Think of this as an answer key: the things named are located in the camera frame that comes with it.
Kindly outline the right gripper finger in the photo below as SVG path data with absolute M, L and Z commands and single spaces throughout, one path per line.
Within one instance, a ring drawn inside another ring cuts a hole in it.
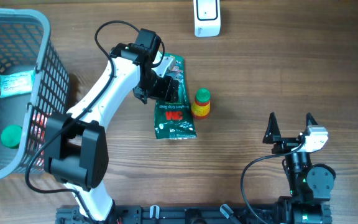
M 269 115 L 268 126 L 264 134 L 262 142 L 264 144 L 275 144 L 282 140 L 280 129 L 278 127 L 277 118 L 274 112 Z
M 306 126 L 317 126 L 318 123 L 316 122 L 316 120 L 313 118 L 311 113 L 307 113 L 306 114 Z

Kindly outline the green 3M gloves packet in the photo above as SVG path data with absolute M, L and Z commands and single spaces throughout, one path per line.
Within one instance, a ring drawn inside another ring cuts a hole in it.
M 154 128 L 156 139 L 195 139 L 196 129 L 186 89 L 185 61 L 182 56 L 166 53 L 163 63 L 170 62 L 165 76 L 178 81 L 178 101 L 156 101 Z

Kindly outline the green cap sauce bottle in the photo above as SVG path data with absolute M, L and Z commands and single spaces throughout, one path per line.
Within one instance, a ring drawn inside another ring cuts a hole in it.
M 191 106 L 191 113 L 196 119 L 205 119 L 211 111 L 211 93 L 207 88 L 200 88 Z

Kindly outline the green lid white jar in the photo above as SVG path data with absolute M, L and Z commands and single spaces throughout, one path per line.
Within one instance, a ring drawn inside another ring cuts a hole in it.
M 20 145 L 21 134 L 21 126 L 15 124 L 6 126 L 1 133 L 2 145 L 11 149 L 17 149 Z

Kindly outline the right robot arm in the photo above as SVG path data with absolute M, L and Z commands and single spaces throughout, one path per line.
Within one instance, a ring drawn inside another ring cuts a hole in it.
M 306 115 L 306 128 L 295 138 L 281 136 L 275 113 L 271 113 L 262 140 L 273 144 L 272 154 L 284 155 L 282 166 L 290 188 L 290 196 L 275 203 L 272 223 L 332 223 L 331 191 L 335 171 L 325 164 L 313 164 L 311 154 L 322 150 L 328 131 L 313 116 Z

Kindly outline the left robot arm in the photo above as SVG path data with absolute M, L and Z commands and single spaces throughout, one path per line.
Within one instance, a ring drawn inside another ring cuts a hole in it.
M 47 120 L 44 170 L 76 196 L 88 222 L 116 222 L 115 203 L 103 182 L 109 162 L 106 129 L 126 95 L 132 91 L 143 103 L 178 100 L 179 82 L 165 74 L 172 59 L 159 53 L 161 46 L 161 38 L 147 29 L 135 42 L 117 44 L 83 100 Z

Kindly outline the white barcode scanner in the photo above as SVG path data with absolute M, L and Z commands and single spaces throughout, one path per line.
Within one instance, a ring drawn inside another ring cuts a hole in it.
M 193 0 L 196 37 L 215 37 L 221 31 L 220 0 Z

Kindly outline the red packet in basket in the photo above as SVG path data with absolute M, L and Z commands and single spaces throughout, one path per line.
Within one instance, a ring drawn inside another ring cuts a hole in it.
M 32 121 L 35 123 L 31 125 L 31 135 L 35 138 L 34 146 L 35 150 L 38 151 L 44 141 L 45 129 L 47 125 L 48 115 L 44 115 L 41 112 L 36 112 L 33 115 Z

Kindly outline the grey plastic mesh basket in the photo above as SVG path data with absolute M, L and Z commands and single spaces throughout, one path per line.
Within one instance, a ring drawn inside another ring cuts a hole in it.
M 50 39 L 51 27 L 45 15 L 33 9 L 0 8 L 0 75 L 35 71 L 31 93 L 0 97 L 0 179 L 11 173 L 23 174 L 36 153 L 31 135 L 33 115 L 64 113 L 70 78 Z M 17 149 L 2 145 L 6 126 L 22 127 Z

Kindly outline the teal white sachet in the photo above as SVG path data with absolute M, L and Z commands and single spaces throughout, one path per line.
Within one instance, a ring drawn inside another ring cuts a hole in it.
M 8 98 L 31 93 L 34 81 L 34 70 L 12 73 L 10 75 L 0 75 L 0 97 Z

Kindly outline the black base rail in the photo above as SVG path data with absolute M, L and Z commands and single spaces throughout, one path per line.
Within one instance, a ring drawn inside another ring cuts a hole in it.
M 323 223 L 332 224 L 329 205 L 262 204 L 246 207 L 151 207 L 116 206 L 105 223 L 113 224 L 192 224 L 192 223 Z

